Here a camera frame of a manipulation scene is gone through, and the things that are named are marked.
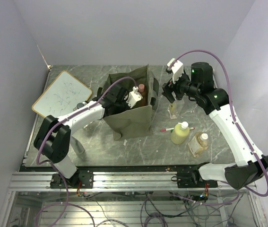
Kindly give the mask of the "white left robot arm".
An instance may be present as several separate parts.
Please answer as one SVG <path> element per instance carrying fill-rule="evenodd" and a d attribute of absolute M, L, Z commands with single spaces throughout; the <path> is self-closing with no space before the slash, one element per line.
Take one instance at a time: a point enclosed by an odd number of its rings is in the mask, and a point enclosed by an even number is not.
<path fill-rule="evenodd" d="M 104 92 L 98 92 L 92 101 L 69 114 L 46 116 L 33 146 L 38 150 L 37 164 L 41 165 L 40 156 L 45 156 L 46 162 L 57 171 L 52 176 L 50 187 L 62 188 L 66 185 L 74 188 L 85 185 L 90 188 L 92 180 L 86 174 L 81 174 L 68 155 L 73 134 L 94 121 L 132 109 L 139 100 L 141 96 L 137 86 L 127 89 L 116 84 Z"/>

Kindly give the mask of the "olive green canvas bag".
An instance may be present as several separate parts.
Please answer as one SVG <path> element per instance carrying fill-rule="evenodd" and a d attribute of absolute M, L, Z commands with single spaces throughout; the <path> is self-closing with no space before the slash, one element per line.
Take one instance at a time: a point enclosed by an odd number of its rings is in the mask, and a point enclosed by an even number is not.
<path fill-rule="evenodd" d="M 104 92 L 113 82 L 127 76 L 134 78 L 138 84 L 145 85 L 147 91 L 146 105 L 139 106 L 139 104 L 136 104 L 130 110 L 104 117 L 104 121 L 112 129 L 115 141 L 153 134 L 150 126 L 152 114 L 158 106 L 159 82 L 148 65 L 130 72 L 109 74 L 102 91 Z"/>

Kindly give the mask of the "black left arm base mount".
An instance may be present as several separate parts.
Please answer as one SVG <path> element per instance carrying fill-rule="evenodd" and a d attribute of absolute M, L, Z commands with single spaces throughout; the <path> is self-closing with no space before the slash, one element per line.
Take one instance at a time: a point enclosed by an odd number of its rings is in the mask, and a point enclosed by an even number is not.
<path fill-rule="evenodd" d="M 69 189 L 92 189 L 94 183 L 94 174 L 89 170 L 77 170 L 70 178 L 65 179 Z M 50 182 L 51 189 L 64 189 L 65 184 L 59 173 L 53 174 Z"/>

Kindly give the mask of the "orange bottle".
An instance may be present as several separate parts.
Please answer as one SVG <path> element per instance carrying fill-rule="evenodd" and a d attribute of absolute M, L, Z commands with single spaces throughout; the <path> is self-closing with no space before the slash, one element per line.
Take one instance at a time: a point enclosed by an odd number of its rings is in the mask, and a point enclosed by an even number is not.
<path fill-rule="evenodd" d="M 142 99 L 137 103 L 138 107 L 147 105 L 147 88 L 144 84 L 139 84 L 138 92 L 141 94 Z"/>

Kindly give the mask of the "clear square bottle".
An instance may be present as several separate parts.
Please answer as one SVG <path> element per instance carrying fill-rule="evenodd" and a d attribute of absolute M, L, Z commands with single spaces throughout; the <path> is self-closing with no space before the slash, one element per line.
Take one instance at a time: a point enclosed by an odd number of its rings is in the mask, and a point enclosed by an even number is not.
<path fill-rule="evenodd" d="M 74 107 L 73 111 L 75 113 L 81 113 L 81 112 L 84 112 L 86 111 L 88 108 L 86 107 L 87 105 L 87 102 L 80 102 L 80 103 L 77 103 L 77 105 Z"/>

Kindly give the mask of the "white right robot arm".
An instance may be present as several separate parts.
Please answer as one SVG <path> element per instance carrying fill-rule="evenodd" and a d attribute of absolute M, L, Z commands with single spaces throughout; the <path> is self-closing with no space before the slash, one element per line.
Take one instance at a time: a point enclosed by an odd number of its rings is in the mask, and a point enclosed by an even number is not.
<path fill-rule="evenodd" d="M 218 126 L 235 160 L 231 164 L 199 165 L 197 172 L 191 175 L 191 183 L 201 187 L 208 180 L 221 181 L 238 190 L 262 177 L 268 178 L 268 155 L 265 156 L 252 142 L 242 126 L 230 92 L 214 86 L 213 68 L 207 62 L 196 62 L 187 75 L 183 63 L 171 59 L 166 71 L 172 78 L 163 84 L 163 96 L 170 103 L 183 96 L 195 101 Z"/>

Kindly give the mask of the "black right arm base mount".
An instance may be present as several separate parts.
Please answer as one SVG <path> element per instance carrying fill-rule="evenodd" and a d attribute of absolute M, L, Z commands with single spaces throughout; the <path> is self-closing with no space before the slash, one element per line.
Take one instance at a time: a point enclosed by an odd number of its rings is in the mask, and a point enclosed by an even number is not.
<path fill-rule="evenodd" d="M 204 180 L 201 177 L 199 169 L 205 164 L 208 164 L 208 162 L 198 165 L 185 165 L 181 171 L 171 177 L 171 181 L 176 182 L 178 188 L 205 188 L 206 186 L 209 188 L 217 188 L 217 181 Z"/>

